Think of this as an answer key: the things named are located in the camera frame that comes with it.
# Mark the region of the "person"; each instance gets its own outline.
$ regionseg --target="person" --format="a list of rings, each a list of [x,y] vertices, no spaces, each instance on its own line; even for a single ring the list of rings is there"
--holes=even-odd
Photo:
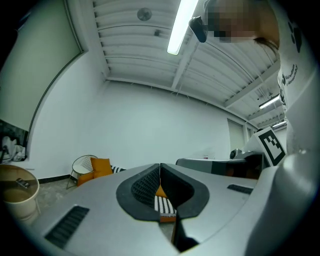
[[[320,81],[317,60],[295,21],[276,1],[207,0],[204,3],[203,14],[193,17],[189,26],[202,43],[207,40],[207,37],[216,37],[220,42],[235,43],[254,40],[262,47],[269,47],[280,59],[277,81],[286,119],[288,118],[287,110],[295,102],[297,105],[305,104],[297,99],[303,91],[307,91],[305,89],[308,85],[312,84],[308,92],[317,91],[316,86]],[[310,100],[312,104],[308,106],[309,109],[318,106],[315,103],[318,99]],[[294,114],[299,112],[297,107],[293,109],[295,109]],[[294,114],[291,113],[291,119],[286,120],[287,154],[298,153],[302,149],[319,149],[318,144],[311,142],[312,139],[316,139],[315,137],[310,138],[311,134],[302,134],[305,132],[301,127],[303,120],[305,120],[304,125],[310,124],[310,129],[316,129],[318,123],[314,124],[315,119],[306,117],[313,113],[302,112],[297,113],[296,116]],[[296,134],[299,135],[299,141],[296,139]]]

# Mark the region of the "ceiling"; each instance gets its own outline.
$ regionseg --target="ceiling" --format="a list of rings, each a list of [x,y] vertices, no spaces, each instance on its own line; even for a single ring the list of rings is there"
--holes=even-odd
[[[257,128],[284,118],[280,104],[259,105],[279,93],[280,63],[253,41],[199,43],[187,30],[178,55],[167,53],[179,0],[94,0],[79,4],[91,47],[106,79],[158,87],[227,110]],[[199,0],[193,16],[198,16]],[[141,21],[137,12],[149,8]]]

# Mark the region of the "black and white striped cloth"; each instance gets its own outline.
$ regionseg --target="black and white striped cloth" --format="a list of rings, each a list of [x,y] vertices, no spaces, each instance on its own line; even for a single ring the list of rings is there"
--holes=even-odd
[[[111,165],[112,172],[117,174],[119,172],[125,171],[126,169],[116,167]],[[176,209],[172,206],[171,202],[168,198],[161,197],[161,196],[154,196],[154,210],[160,212],[161,216],[166,217],[174,217],[177,214]]]

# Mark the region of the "baseboard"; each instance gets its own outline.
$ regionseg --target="baseboard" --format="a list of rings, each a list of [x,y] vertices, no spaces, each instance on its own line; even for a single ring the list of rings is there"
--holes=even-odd
[[[51,178],[40,178],[39,183],[44,184],[44,183],[49,183],[49,182],[57,182],[57,181],[69,179],[69,177],[70,177],[70,174],[62,175],[62,176],[58,176],[58,177],[51,177]],[[77,181],[77,179],[73,176],[71,176],[70,180]]]

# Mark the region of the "fluorescent light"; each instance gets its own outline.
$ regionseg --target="fluorescent light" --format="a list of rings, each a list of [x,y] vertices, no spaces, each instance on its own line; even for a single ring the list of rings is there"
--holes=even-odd
[[[197,3],[198,0],[181,0],[167,49],[169,54],[178,55]]]
[[[262,110],[262,109],[264,109],[265,107],[271,105],[272,103],[274,103],[274,102],[276,102],[276,101],[278,101],[278,100],[280,100],[280,95],[279,95],[279,94],[278,94],[277,96],[269,99],[269,100],[266,101],[265,103],[261,104],[261,105],[259,106],[259,108]]]
[[[272,126],[272,127],[276,128],[276,127],[282,126],[282,125],[284,125],[284,124],[286,124],[286,123],[287,123],[287,121],[283,121],[283,122],[280,122],[280,123],[275,124],[275,125]]]

